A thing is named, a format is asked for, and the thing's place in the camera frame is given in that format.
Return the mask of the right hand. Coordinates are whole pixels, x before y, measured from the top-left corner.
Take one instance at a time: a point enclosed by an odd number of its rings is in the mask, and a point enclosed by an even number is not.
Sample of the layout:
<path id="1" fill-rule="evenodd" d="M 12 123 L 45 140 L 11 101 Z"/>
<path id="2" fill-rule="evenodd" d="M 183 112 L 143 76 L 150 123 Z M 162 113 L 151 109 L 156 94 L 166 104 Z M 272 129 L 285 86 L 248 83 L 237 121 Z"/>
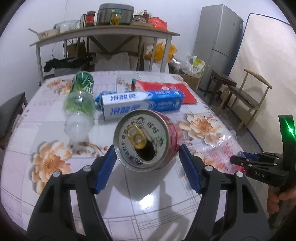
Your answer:
<path id="1" fill-rule="evenodd" d="M 279 212 L 280 201 L 290 200 L 290 209 L 292 210 L 295 207 L 295 199 L 296 199 L 296 190 L 295 187 L 290 188 L 289 190 L 281 193 L 280 195 L 275 193 L 275 188 L 271 185 L 268 187 L 268 198 L 267 198 L 267 212 L 269 214 L 274 214 Z"/>

